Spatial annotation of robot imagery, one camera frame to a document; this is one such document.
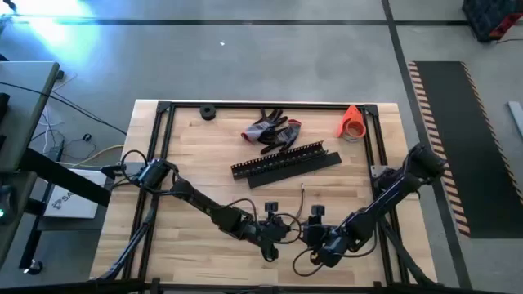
wooden table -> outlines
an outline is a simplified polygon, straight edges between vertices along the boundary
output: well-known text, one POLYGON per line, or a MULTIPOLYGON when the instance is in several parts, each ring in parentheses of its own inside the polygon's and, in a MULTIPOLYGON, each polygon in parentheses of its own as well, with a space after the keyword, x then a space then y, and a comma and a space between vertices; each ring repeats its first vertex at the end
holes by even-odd
MULTIPOLYGON (((147 152, 157 103, 157 100, 136 101, 124 153, 130 149, 147 152)), ((398 107, 396 104, 378 104, 378 110, 387 159, 390 166, 398 167, 408 151, 398 107)), ((219 109, 217 117, 207 122, 200 117, 198 108, 177 108, 168 161, 175 163, 181 176, 196 189, 218 203, 251 198, 257 205, 260 219, 266 218, 263 207, 267 201, 278 201, 279 212, 295 214, 300 203, 300 186, 304 183, 306 197, 301 219, 309 216, 312 205, 323 204, 326 208, 324 223, 338 224, 350 212, 372 201, 364 142, 349 144, 333 135, 343 114, 338 110, 285 110, 284 115, 302 122, 294 146, 323 140, 326 149, 340 153, 343 163, 256 189, 249 189, 246 179, 234 181, 230 173, 232 164, 260 157, 263 145, 252 145, 239 135, 259 119, 259 110, 256 109, 219 109)), ((156 157, 159 156, 166 121, 164 119, 160 127, 156 157)), ((131 156, 128 160, 140 161, 131 156)), ((170 186, 168 177, 163 188, 170 186)), ((103 274, 127 245, 137 195, 138 188, 131 186, 113 192, 91 276, 103 274)), ((252 211, 248 203, 239 203, 238 206, 252 211)), ((418 197, 408 196, 397 210, 406 248, 426 275, 436 280, 418 197)), ((371 245, 372 241, 361 252, 371 245)), ((147 280, 159 277, 161 283, 339 287, 363 287, 372 286, 373 281, 384 282, 379 246, 369 256, 343 259, 336 267, 324 267, 308 278, 297 276, 292 269, 294 257, 305 249, 305 244, 296 242, 276 246, 279 259, 273 263, 265 262, 258 247, 222 233, 208 216, 188 203, 174 197, 163 197, 154 229, 147 280)), ((138 247, 132 277, 137 276, 140 254, 141 247, 138 247)), ((396 254, 391 255, 394 275, 399 280, 396 254)), ((307 272, 315 266, 305 255, 297 263, 297 268, 307 272)))

orange and black striped tape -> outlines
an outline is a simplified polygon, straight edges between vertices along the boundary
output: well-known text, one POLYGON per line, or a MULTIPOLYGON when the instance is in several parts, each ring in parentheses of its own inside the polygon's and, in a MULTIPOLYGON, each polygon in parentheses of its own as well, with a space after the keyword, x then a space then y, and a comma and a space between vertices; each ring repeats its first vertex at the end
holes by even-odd
POLYGON ((505 153, 503 152, 503 148, 501 148, 501 144, 499 144, 498 137, 496 136, 496 132, 494 131, 494 128, 492 127, 492 124, 490 123, 489 118, 487 117, 487 113, 485 111, 485 106, 483 105, 483 101, 480 98, 480 94, 477 92, 476 84, 472 80, 472 77, 470 73, 468 72, 468 68, 465 65, 465 63, 461 63, 463 69, 465 70, 465 75, 467 75, 468 82, 471 84, 472 91, 474 92, 474 96, 476 97, 476 100, 481 108, 481 112, 483 114, 483 118, 487 122, 487 126, 489 126, 490 135, 492 135, 492 138, 494 139, 494 143, 496 144, 496 147, 498 147, 499 154, 501 154, 501 159, 503 160, 503 163, 505 163, 505 169, 507 170, 507 174, 510 176, 510 179, 512 180, 512 184, 514 185, 514 189, 517 192, 517 195, 520 198, 520 203, 523 204, 523 195, 521 193, 521 190, 518 188, 516 177, 514 176, 514 173, 512 173, 512 169, 510 168, 510 164, 508 163, 507 157, 505 156, 505 153))
MULTIPOLYGON (((440 139, 440 133, 436 125, 436 120, 432 116, 431 105, 429 104, 427 93, 424 90, 421 76, 419 75, 418 67, 415 62, 409 62, 410 77, 414 85, 414 92, 418 100, 418 105, 423 118, 423 124, 427 129, 429 141, 431 143, 432 150, 435 154, 443 159, 447 159, 445 155, 445 148, 440 139)), ((468 227, 467 218, 465 217, 465 211, 463 210, 462 202, 459 197, 458 188, 452 176, 451 168, 449 163, 445 164, 445 174, 441 177, 443 180, 443 186, 447 194, 447 199, 450 202, 450 207, 454 212, 454 219, 456 220, 456 226, 461 234, 470 237, 470 228, 468 227)))

black washer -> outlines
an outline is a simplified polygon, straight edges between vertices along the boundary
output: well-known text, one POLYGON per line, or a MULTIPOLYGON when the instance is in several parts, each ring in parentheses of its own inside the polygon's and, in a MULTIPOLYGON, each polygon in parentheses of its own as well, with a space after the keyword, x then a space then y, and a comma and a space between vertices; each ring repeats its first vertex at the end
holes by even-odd
POLYGON ((213 120, 216 117, 216 108, 213 105, 201 105, 199 113, 205 120, 213 120))

metal stand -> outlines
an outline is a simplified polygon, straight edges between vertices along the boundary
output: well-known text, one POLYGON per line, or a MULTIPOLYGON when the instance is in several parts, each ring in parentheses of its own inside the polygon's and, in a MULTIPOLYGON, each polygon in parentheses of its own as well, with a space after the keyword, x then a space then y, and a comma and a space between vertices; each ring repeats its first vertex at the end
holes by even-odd
POLYGON ((111 192, 103 187, 79 176, 60 164, 50 160, 47 156, 40 154, 31 148, 27 148, 20 161, 20 169, 36 172, 38 177, 59 185, 72 193, 107 207, 111 192))

black glove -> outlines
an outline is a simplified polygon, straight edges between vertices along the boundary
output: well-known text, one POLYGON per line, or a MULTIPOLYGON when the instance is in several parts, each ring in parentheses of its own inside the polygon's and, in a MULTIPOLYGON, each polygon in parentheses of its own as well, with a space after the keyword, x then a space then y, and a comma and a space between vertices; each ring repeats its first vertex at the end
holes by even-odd
POLYGON ((263 134, 258 138, 258 142, 268 146, 261 150, 261 154, 266 154, 280 146, 283 147, 279 151, 289 149, 297 139, 297 135, 300 133, 300 128, 302 128, 301 122, 296 119, 289 119, 287 127, 279 129, 273 133, 263 134))
POLYGON ((260 110, 261 118, 242 133, 242 137, 251 143, 258 140, 262 135, 274 135, 276 127, 287 120, 287 117, 280 117, 284 112, 282 109, 272 110, 269 116, 266 116, 264 109, 260 110))

